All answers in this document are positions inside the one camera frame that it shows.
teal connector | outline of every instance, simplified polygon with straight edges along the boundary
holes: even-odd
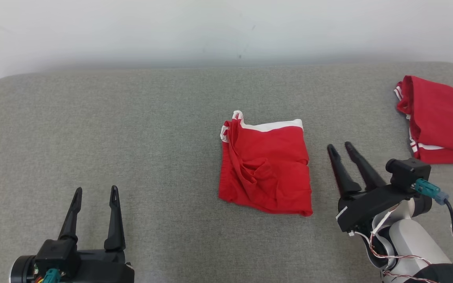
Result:
[[[61,281],[61,273],[55,268],[49,269],[43,278],[43,283],[59,283],[59,281]]]
[[[423,195],[431,197],[437,202],[437,204],[441,206],[444,205],[444,201],[448,199],[447,193],[443,192],[440,188],[424,179],[417,179],[417,181],[415,181],[415,184],[412,185],[412,188]]]

red shorts with white trim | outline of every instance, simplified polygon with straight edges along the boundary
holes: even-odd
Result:
[[[309,216],[309,154],[300,119],[244,123],[241,111],[221,128],[219,197],[267,213]]]
[[[415,158],[453,163],[453,87],[407,75],[394,92],[400,99],[397,109],[410,120]]]

white cable tie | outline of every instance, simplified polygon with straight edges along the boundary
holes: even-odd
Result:
[[[342,215],[342,213],[344,213],[344,211],[347,209],[347,206],[344,207],[338,214],[337,216],[335,216],[335,219],[338,220],[338,217],[340,217],[340,215]]]
[[[376,235],[377,232],[379,231],[379,229],[382,227],[382,225],[384,224],[384,222],[387,220],[387,218],[389,217],[389,215],[392,213],[392,211],[389,211],[387,212],[384,217],[382,218],[382,220],[379,222],[379,224],[377,224],[377,227],[375,227],[375,229],[372,231],[372,234]]]

folded red garment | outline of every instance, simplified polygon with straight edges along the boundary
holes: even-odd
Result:
[[[453,87],[407,75],[394,92],[400,99],[398,110],[410,120],[415,158],[453,163]]]
[[[219,197],[267,213],[310,216],[309,154],[300,119],[246,125],[241,111],[221,128]]]

white wall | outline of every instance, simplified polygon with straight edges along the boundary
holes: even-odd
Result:
[[[453,0],[0,0],[0,77],[393,60],[453,62]]]

